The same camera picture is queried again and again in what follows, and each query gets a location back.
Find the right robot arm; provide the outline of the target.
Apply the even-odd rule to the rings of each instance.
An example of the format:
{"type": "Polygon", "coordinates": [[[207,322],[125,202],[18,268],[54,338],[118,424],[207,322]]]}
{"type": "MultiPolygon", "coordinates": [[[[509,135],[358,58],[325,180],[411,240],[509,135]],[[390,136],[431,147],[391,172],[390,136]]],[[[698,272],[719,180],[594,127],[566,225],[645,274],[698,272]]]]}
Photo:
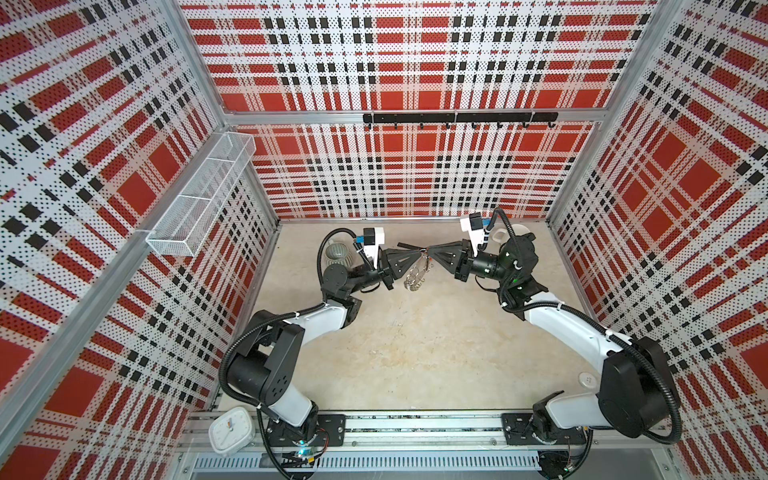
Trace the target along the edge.
{"type": "Polygon", "coordinates": [[[577,427],[612,429],[663,445],[681,440],[679,393],[657,341],[611,330],[539,283],[533,276],[539,262],[534,234],[515,232],[501,208],[489,219],[473,213],[460,223],[466,239],[429,246],[428,257],[459,281],[496,281],[493,292],[504,312],[547,332],[598,374],[594,393],[557,391],[534,404],[531,424],[539,442],[553,444],[577,427]]]}

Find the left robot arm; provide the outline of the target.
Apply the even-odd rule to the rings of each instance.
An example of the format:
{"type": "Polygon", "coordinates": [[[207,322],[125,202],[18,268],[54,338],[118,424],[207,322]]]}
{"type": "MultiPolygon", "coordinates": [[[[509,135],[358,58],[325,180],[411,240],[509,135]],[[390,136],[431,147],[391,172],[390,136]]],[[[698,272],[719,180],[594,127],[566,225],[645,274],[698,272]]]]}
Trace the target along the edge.
{"type": "Polygon", "coordinates": [[[358,236],[336,228],[322,240],[315,259],[322,301],[283,314],[260,310],[226,350],[218,371],[220,389],[230,398],[257,407],[283,426],[295,443],[310,443],[318,427],[317,404],[292,384],[302,347],[350,326],[362,300],[396,280],[422,257],[421,247],[385,248],[381,228],[358,236]]]}

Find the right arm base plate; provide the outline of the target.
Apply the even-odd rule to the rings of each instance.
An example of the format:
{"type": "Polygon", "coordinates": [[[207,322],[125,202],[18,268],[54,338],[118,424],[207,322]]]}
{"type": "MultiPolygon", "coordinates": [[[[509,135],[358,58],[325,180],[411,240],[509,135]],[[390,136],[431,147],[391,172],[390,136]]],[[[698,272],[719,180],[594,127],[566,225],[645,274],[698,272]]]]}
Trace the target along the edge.
{"type": "Polygon", "coordinates": [[[508,446],[584,446],[587,435],[581,428],[537,433],[533,413],[511,412],[501,414],[502,433],[508,446]]]}

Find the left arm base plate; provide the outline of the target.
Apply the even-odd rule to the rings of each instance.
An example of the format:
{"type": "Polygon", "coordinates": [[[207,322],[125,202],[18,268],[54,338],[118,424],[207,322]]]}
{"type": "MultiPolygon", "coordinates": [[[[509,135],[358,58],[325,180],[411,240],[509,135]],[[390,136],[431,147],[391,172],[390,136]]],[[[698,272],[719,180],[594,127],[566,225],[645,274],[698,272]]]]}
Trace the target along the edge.
{"type": "Polygon", "coordinates": [[[270,447],[342,446],[346,419],[344,414],[318,413],[312,410],[299,426],[284,420],[270,419],[264,428],[264,436],[270,447]]]}

